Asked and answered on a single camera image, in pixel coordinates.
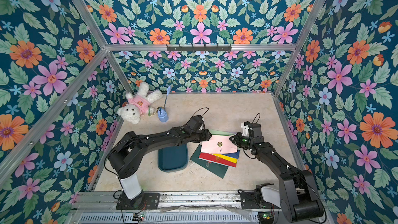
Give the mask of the light green envelope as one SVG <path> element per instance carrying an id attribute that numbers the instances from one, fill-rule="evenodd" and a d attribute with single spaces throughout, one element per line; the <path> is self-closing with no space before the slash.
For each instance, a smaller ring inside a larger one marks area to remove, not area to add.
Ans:
<path id="1" fill-rule="evenodd" d="M 234 136 L 236 133 L 209 129 L 210 134 L 219 136 Z"/>

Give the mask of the pink envelope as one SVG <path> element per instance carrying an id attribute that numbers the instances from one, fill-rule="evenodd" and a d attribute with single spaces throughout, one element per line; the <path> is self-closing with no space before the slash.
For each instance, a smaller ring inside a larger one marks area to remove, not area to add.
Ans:
<path id="1" fill-rule="evenodd" d="M 235 153 L 238 148 L 231 140 L 231 136 L 212 135 L 209 141 L 202 142 L 201 152 L 211 154 Z"/>

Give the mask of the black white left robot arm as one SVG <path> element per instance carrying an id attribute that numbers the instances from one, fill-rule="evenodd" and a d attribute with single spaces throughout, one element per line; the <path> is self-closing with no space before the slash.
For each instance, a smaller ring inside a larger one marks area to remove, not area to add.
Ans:
<path id="1" fill-rule="evenodd" d="M 124 195 L 134 201 L 143 193 L 136 172 L 143 157 L 153 151 L 210 140 L 212 134 L 205 128 L 201 115 L 193 116 L 179 127 L 155 134 L 127 133 L 109 152 L 107 159 L 115 170 Z"/>

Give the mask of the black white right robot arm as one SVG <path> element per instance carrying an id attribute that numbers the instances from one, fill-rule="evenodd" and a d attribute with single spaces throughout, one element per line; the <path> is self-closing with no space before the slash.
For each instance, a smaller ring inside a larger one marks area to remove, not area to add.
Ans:
<path id="1" fill-rule="evenodd" d="M 277 189 L 274 184 L 256 185 L 251 201 L 259 208 L 269 204 L 278 207 L 290 223 L 304 220 L 315 223 L 315 218 L 325 217 L 326 211 L 312 173 L 300 170 L 284 159 L 264 140 L 260 124 L 246 121 L 241 127 L 242 132 L 229 140 L 242 151 L 250 151 L 254 159 L 270 168 L 279 183 Z"/>

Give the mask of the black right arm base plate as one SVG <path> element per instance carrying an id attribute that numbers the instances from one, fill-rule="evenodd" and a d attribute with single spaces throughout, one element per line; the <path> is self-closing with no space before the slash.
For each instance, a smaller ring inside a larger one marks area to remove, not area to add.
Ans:
<path id="1" fill-rule="evenodd" d="M 265 202 L 262 199 L 262 196 L 254 191 L 244 191 L 239 189 L 238 194 L 240 196 L 240 203 L 242 209 L 271 209 L 271 210 L 279 210 L 280 207 Z"/>

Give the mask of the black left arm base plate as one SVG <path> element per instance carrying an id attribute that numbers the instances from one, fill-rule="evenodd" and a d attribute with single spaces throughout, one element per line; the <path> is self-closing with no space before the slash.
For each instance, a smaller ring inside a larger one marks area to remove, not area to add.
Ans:
<path id="1" fill-rule="evenodd" d="M 130 200 L 125 193 L 122 193 L 117 202 L 117 210 L 153 210 L 157 209 L 160 203 L 159 193 L 140 193 L 136 198 Z"/>

